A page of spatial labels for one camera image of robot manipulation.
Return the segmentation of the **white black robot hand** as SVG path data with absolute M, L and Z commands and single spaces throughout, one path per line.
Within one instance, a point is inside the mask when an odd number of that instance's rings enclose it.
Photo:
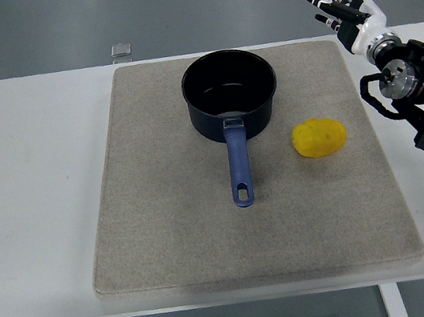
M 373 0 L 305 0 L 319 10 L 316 20 L 329 27 L 353 55 L 367 56 L 382 35 L 391 35 L 386 16 Z

